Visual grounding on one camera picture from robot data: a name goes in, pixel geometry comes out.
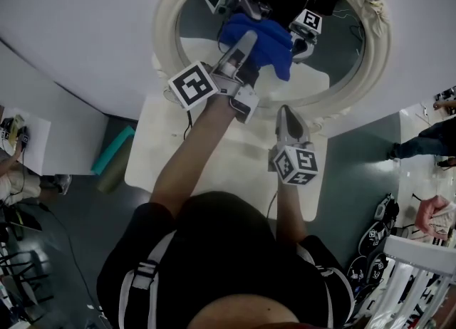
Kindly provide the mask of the heap of black devices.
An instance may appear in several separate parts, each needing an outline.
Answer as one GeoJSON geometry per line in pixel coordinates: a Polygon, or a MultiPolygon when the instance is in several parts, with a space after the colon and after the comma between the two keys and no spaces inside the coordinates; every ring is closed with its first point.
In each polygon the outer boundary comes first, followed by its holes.
{"type": "Polygon", "coordinates": [[[364,233],[358,244],[358,255],[350,264],[347,277],[355,296],[362,290],[376,288],[388,264],[380,246],[390,235],[399,212],[398,203],[392,193],[386,194],[374,214],[373,225],[364,233]]]}

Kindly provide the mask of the olive green foam roll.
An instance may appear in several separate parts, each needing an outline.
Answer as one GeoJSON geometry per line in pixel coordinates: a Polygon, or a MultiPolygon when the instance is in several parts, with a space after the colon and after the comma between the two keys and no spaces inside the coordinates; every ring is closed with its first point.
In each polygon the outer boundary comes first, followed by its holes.
{"type": "Polygon", "coordinates": [[[129,137],[109,161],[96,186],[99,192],[110,194],[124,181],[132,145],[133,137],[129,137]]]}

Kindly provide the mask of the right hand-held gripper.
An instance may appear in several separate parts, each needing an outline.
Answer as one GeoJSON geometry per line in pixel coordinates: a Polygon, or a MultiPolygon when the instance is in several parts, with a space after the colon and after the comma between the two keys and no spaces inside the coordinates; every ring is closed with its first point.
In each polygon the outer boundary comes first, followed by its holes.
{"type": "Polygon", "coordinates": [[[276,116],[277,144],[269,150],[268,171],[277,173],[283,184],[306,185],[318,175],[316,155],[304,148],[311,133],[304,119],[288,105],[276,116]]]}

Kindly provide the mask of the black bag with green stripe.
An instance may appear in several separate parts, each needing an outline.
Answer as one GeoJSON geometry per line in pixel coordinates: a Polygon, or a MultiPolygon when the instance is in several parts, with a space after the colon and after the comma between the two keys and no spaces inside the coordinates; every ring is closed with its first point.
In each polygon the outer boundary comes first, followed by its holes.
{"type": "Polygon", "coordinates": [[[28,229],[42,232],[42,227],[36,218],[20,209],[13,207],[4,207],[0,210],[0,215],[8,227],[28,229]]]}

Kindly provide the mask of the ornate white oval mirror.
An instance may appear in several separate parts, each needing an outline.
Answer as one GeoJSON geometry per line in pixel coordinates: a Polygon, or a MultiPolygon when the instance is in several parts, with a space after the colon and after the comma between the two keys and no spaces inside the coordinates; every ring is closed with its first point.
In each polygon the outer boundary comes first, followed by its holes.
{"type": "MultiPolygon", "coordinates": [[[[354,76],[344,85],[307,98],[288,101],[306,119],[326,118],[341,114],[372,89],[382,76],[391,48],[391,29],[387,7],[383,0],[346,0],[358,14],[365,31],[365,46],[361,64],[354,76]]],[[[159,0],[153,17],[153,48],[158,73],[163,78],[178,73],[190,64],[177,30],[177,20],[186,0],[159,0]]]]}

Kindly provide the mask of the black handheld device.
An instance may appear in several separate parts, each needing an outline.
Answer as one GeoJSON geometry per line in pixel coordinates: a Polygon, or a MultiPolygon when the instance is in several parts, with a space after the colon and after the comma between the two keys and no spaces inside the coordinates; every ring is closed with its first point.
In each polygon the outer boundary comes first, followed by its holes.
{"type": "Polygon", "coordinates": [[[28,144],[29,144],[29,128],[27,126],[23,126],[18,131],[17,142],[21,146],[21,150],[24,151],[28,144]]]}

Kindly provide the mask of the white slatted rack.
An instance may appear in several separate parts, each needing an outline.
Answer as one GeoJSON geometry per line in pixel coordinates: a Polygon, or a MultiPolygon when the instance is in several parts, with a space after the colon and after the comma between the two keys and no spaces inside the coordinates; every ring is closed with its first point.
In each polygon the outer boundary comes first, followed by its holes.
{"type": "Polygon", "coordinates": [[[437,275],[437,288],[413,327],[425,329],[456,284],[456,249],[389,236],[383,253],[388,265],[373,297],[359,311],[361,329],[406,329],[430,279],[437,275]]]}

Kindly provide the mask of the person's right forearm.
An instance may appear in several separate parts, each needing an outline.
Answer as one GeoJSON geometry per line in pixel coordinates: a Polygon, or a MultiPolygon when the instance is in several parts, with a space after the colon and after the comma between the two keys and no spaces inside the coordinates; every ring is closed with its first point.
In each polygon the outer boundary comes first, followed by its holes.
{"type": "Polygon", "coordinates": [[[279,182],[277,190],[276,239],[282,244],[295,245],[307,236],[296,186],[279,182]]]}

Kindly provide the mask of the person's black shirt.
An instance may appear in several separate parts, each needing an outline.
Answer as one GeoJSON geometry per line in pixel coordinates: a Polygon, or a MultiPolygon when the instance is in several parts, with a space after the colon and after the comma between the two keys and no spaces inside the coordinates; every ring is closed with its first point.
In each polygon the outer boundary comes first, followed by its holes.
{"type": "Polygon", "coordinates": [[[209,192],[187,200],[177,217],[155,203],[135,210],[97,282],[114,329],[147,328],[150,294],[138,288],[119,325],[121,286],[168,234],[172,240],[158,265],[157,329],[187,329],[207,304],[236,294],[278,301],[316,327],[342,327],[351,315],[351,287],[318,237],[282,246],[253,206],[233,194],[209,192]]]}

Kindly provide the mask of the black metal chair frame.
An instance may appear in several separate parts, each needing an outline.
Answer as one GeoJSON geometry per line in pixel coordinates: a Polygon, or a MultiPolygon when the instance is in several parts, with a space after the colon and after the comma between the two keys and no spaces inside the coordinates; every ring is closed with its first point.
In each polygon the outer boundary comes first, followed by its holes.
{"type": "Polygon", "coordinates": [[[42,249],[8,249],[0,243],[0,284],[6,289],[13,312],[34,328],[40,328],[55,298],[48,269],[42,249]]]}

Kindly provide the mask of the blue cloth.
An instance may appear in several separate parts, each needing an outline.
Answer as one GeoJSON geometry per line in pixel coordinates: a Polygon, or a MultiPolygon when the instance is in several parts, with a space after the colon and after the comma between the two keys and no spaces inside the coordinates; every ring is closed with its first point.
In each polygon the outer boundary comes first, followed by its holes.
{"type": "Polygon", "coordinates": [[[222,29],[220,41],[233,46],[247,31],[253,31],[257,35],[249,56],[253,63],[258,68],[273,66],[278,79],[289,81],[293,46],[290,34],[286,31],[275,31],[268,26],[254,28],[246,24],[226,24],[222,29]]]}

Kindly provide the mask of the white table top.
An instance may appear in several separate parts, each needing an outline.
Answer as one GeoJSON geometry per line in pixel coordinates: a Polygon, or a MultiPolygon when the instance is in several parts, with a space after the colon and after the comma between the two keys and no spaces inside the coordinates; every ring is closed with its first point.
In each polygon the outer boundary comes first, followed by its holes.
{"type": "MultiPolygon", "coordinates": [[[[162,168],[182,144],[189,120],[203,110],[187,114],[163,96],[145,99],[130,151],[125,182],[152,192],[162,168]]],[[[276,144],[275,121],[233,121],[202,173],[195,193],[229,192],[242,198],[270,219],[276,218],[277,175],[268,171],[268,152],[276,144]]]]}

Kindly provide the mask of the person's left forearm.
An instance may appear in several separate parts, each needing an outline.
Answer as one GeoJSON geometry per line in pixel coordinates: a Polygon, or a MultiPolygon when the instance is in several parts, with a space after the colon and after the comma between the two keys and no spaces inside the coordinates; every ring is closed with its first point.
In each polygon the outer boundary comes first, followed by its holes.
{"type": "Polygon", "coordinates": [[[226,96],[213,96],[188,136],[159,174],[150,202],[164,206],[176,217],[191,197],[214,150],[235,118],[226,96]]]}

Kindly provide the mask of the yellow-green packet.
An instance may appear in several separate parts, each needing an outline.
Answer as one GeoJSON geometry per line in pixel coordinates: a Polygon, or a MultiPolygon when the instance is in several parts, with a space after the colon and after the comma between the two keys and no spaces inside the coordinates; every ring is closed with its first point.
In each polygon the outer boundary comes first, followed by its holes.
{"type": "Polygon", "coordinates": [[[20,129],[25,125],[25,120],[20,114],[15,114],[9,132],[9,142],[14,144],[19,136],[20,129]]]}

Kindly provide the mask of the small white desk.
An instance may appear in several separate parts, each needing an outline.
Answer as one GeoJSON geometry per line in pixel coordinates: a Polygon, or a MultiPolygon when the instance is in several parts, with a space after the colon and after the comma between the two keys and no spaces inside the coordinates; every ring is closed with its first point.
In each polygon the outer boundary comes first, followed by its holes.
{"type": "MultiPolygon", "coordinates": [[[[25,152],[25,166],[36,174],[43,174],[44,156],[46,143],[51,129],[51,122],[30,114],[19,108],[0,107],[0,123],[7,118],[14,118],[15,114],[20,114],[25,125],[29,128],[29,143],[25,152]]],[[[15,144],[9,142],[9,132],[0,128],[0,150],[12,155],[15,144]]]]}

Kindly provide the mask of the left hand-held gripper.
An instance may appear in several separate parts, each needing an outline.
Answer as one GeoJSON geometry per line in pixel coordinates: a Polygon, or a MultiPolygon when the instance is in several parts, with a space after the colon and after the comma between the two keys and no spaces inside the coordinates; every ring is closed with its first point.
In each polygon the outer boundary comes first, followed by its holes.
{"type": "Polygon", "coordinates": [[[221,58],[221,67],[209,72],[197,61],[168,80],[172,94],[181,107],[189,111],[213,95],[228,98],[237,112],[238,121],[248,123],[258,104],[259,97],[253,87],[238,79],[235,73],[250,56],[257,42],[255,31],[247,31],[221,58]]]}

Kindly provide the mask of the pink upholstered chair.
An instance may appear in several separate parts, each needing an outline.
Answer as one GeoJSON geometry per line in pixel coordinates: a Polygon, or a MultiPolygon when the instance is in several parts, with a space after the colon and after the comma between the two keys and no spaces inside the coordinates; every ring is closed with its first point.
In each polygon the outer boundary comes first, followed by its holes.
{"type": "Polygon", "coordinates": [[[456,225],[456,203],[436,195],[422,200],[415,219],[418,229],[416,239],[421,242],[432,242],[433,239],[447,241],[450,230],[456,225]]]}

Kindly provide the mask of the teal foam roll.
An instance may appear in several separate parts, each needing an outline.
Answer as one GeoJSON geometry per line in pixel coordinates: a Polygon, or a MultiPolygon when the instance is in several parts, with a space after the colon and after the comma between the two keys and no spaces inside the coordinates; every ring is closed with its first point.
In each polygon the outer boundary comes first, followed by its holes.
{"type": "Polygon", "coordinates": [[[109,162],[114,158],[117,151],[123,146],[124,142],[135,135],[135,130],[131,126],[127,126],[120,132],[114,140],[101,152],[98,159],[94,162],[91,172],[96,175],[101,175],[109,162]]]}

